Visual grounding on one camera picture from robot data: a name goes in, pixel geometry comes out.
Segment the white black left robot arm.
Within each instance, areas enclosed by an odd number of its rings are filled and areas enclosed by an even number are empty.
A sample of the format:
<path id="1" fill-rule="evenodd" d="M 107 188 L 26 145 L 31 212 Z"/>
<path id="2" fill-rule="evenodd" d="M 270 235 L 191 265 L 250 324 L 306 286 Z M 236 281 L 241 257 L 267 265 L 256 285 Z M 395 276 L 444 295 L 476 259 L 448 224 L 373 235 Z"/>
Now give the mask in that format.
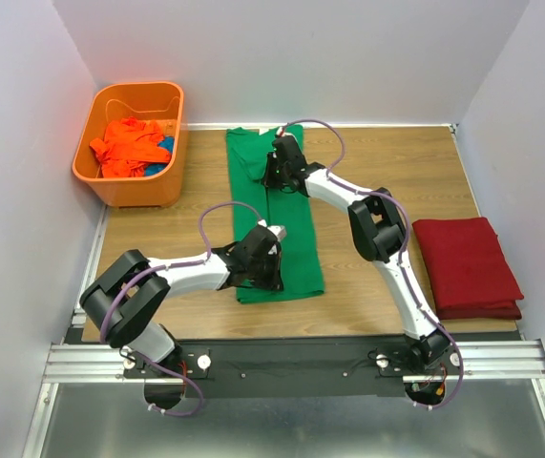
<path id="1" fill-rule="evenodd" d="M 243 239 L 194 257 L 159 260 L 129 250 L 81 294 L 79 304 L 103 343 L 143 355 L 155 375 L 166 377 L 177 369 L 179 344 L 153 322 L 161 304 L 200 290 L 283 290 L 285 236 L 281 225 L 260 221 Z"/>

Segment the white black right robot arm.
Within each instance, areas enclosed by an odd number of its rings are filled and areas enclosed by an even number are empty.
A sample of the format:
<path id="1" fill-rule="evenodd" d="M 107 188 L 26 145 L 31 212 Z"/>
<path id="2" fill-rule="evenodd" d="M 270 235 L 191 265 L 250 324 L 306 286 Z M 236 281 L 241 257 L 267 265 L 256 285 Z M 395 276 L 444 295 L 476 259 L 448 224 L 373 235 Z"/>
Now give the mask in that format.
<path id="1" fill-rule="evenodd" d="M 295 136 L 281 133 L 267 155 L 262 184 L 321 200 L 347 215 L 356 251 L 378 270 L 397 306 L 408 367 L 425 374 L 438 366 L 451 340 L 411 268 L 405 210 L 388 190 L 356 186 L 318 162 L 308 163 Z"/>

